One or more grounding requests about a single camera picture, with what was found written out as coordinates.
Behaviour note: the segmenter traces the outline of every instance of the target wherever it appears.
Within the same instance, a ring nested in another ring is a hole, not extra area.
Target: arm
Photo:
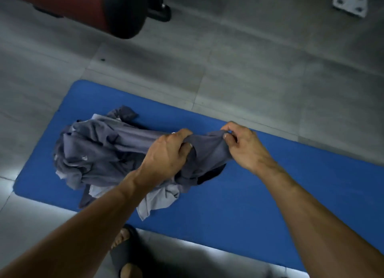
[[[276,201],[312,278],[384,277],[384,256],[340,221],[280,167],[255,132],[229,122],[223,130],[239,165],[257,175]]]
[[[5,267],[0,278],[93,277],[135,207],[184,165],[191,145],[182,143],[190,134],[161,136],[138,170]]]

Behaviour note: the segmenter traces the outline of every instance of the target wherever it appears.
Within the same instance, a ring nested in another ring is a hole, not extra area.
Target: left hand
[[[192,131],[181,129],[177,133],[159,137],[150,146],[138,169],[140,175],[144,179],[148,178],[153,186],[174,177],[185,164],[192,149],[191,144],[183,143],[190,135]]]

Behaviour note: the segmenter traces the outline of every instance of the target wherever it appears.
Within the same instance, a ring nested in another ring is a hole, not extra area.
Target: foot
[[[126,228],[122,228],[119,232],[119,234],[116,236],[115,241],[113,242],[111,246],[111,250],[118,245],[120,245],[122,242],[128,240],[131,237],[131,234]],[[142,278],[143,274],[141,269],[132,264],[132,263],[126,263],[120,270],[120,278]]]

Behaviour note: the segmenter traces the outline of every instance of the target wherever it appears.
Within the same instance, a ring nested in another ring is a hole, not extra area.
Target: pile of clothes
[[[127,106],[106,116],[94,114],[76,121],[61,132],[54,149],[56,174],[74,189],[84,189],[79,207],[84,208],[118,185],[140,167],[151,144],[161,135],[134,123],[137,114]],[[185,142],[193,148],[183,168],[170,180],[153,189],[141,201],[137,212],[141,220],[152,209],[166,208],[191,186],[218,176],[232,159],[223,140],[225,131],[191,135]]]

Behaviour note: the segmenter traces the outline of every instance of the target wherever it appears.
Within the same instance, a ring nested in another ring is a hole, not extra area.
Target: gray tile floor
[[[331,0],[166,1],[170,22],[148,19],[124,41],[0,0],[0,266],[74,214],[11,191],[80,78],[384,164],[384,0],[370,0],[365,19],[332,9]],[[192,276],[202,276],[200,265],[210,277],[261,277],[268,269],[305,275],[142,235],[157,256]],[[98,276],[114,276],[109,257]]]

